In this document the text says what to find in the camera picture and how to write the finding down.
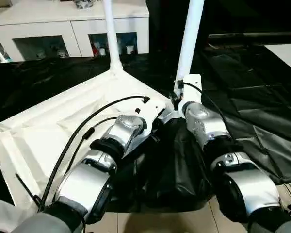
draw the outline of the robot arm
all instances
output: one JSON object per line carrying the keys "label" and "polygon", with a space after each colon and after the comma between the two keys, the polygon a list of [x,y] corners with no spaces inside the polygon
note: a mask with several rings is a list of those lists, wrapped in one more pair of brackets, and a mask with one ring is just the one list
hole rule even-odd
{"label": "robot arm", "polygon": [[46,228],[51,233],[81,232],[83,224],[100,221],[111,199],[119,161],[150,135],[153,121],[164,108],[164,102],[150,99],[138,115],[120,115],[63,177],[52,204],[12,232],[44,233]]}
{"label": "robot arm", "polygon": [[[183,80],[201,89],[200,75]],[[231,138],[221,116],[204,107],[201,94],[184,85],[180,115],[195,136],[209,169],[221,212],[247,224],[249,232],[291,233],[291,217],[280,207],[276,185]]]}

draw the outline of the small container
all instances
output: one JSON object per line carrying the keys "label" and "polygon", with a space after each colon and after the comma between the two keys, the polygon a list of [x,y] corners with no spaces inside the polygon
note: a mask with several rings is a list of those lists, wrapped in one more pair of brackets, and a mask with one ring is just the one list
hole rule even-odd
{"label": "small container", "polygon": [[106,50],[104,48],[99,49],[99,55],[100,56],[105,56],[106,55]]}
{"label": "small container", "polygon": [[73,2],[79,9],[90,8],[93,6],[93,0],[73,0]]}
{"label": "small container", "polygon": [[127,55],[134,54],[134,45],[127,45],[126,51],[127,51]]}

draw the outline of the floor tile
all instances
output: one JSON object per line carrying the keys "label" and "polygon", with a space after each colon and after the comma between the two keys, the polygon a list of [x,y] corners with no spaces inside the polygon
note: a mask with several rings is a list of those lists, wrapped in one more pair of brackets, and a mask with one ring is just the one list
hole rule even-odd
{"label": "floor tile", "polygon": [[291,183],[277,186],[283,207],[291,204]]}
{"label": "floor tile", "polygon": [[219,229],[219,233],[246,233],[246,229],[243,227],[242,224],[232,222],[227,217],[225,217],[220,209],[219,209],[219,203],[217,201],[216,197],[213,197],[209,204],[211,206],[211,210],[213,212],[214,219],[216,221],[216,224]]}
{"label": "floor tile", "polygon": [[119,214],[118,233],[218,233],[208,204],[183,213]]}
{"label": "floor tile", "polygon": [[105,213],[100,222],[87,225],[86,232],[117,233],[117,213]]}

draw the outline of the cabinet door opening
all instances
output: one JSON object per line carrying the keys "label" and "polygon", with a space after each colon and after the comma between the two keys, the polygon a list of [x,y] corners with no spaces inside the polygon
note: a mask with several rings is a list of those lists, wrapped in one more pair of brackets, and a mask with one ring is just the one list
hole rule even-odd
{"label": "cabinet door opening", "polygon": [[69,57],[61,36],[42,36],[13,38],[25,61],[39,60],[46,57]]}
{"label": "cabinet door opening", "polygon": [[[107,34],[90,34],[88,35],[93,56],[110,56]],[[137,33],[117,33],[117,45],[119,54],[132,55],[137,54]]]}

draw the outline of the black plastic sheet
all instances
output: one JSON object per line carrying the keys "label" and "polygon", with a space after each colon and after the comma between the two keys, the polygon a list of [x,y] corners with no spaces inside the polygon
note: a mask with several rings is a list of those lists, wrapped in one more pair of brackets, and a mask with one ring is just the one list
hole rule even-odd
{"label": "black plastic sheet", "polygon": [[[107,58],[0,64],[0,121],[109,68]],[[122,57],[137,79],[168,96],[178,56]],[[276,183],[291,182],[291,68],[264,47],[208,50],[191,73],[227,117],[231,133]],[[202,97],[205,106],[212,105]],[[124,158],[109,211],[185,211],[212,196],[203,155],[183,120],[173,120]],[[0,174],[0,199],[9,201]]]}

